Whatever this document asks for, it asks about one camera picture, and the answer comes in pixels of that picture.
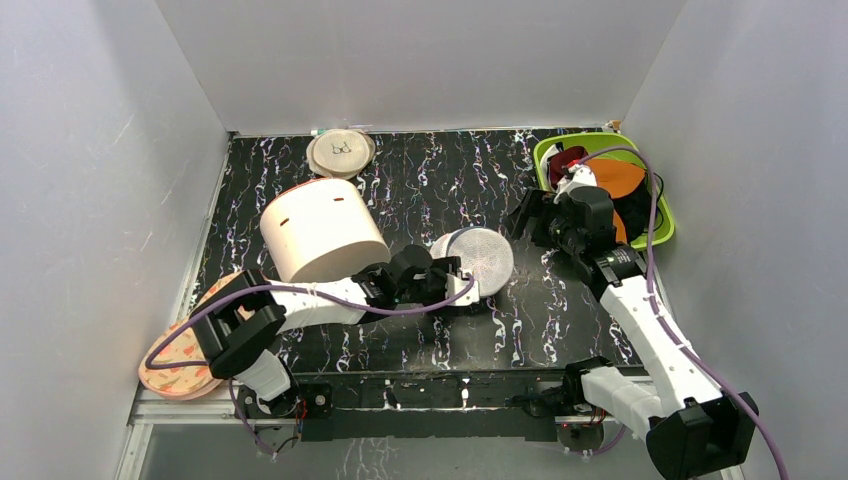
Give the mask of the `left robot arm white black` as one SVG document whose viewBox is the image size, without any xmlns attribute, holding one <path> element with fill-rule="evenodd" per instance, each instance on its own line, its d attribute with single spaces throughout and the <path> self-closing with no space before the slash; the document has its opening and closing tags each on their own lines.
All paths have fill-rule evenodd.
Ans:
<svg viewBox="0 0 848 480">
<path fill-rule="evenodd" d="M 189 323 L 213 378 L 240 383 L 263 413 L 288 416 L 303 393 L 272 350 L 285 332 L 421 315 L 478 298 L 478 282 L 460 258 L 434 259 L 410 245 L 387 262 L 328 282 L 285 283 L 248 270 L 196 309 Z"/>
</svg>

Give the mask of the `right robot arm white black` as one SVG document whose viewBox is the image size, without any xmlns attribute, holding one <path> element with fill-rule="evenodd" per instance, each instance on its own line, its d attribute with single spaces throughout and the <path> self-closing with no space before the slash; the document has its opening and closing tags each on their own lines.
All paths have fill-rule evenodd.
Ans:
<svg viewBox="0 0 848 480">
<path fill-rule="evenodd" d="M 645 444 L 665 479 L 689 479 L 742 464 L 753 439 L 756 411 L 747 393 L 734 398 L 670 335 L 667 309 L 649 289 L 647 266 L 616 239 L 608 192 L 582 186 L 558 199 L 530 189 L 509 215 L 512 238 L 531 240 L 570 259 L 578 278 L 618 323 L 643 362 L 654 389 L 628 380 L 610 361 L 594 357 L 567 365 L 563 399 L 577 414 L 595 407 L 612 414 Z"/>
</svg>

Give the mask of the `white mesh laundry bag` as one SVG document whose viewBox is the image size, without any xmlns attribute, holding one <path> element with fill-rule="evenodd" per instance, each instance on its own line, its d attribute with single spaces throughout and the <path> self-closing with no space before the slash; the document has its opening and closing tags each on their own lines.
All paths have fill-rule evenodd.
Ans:
<svg viewBox="0 0 848 480">
<path fill-rule="evenodd" d="M 470 270 L 483 298 L 496 295 L 510 280 L 514 254 L 510 242 L 485 227 L 465 227 L 439 237 L 430 247 L 433 258 L 456 256 Z"/>
</svg>

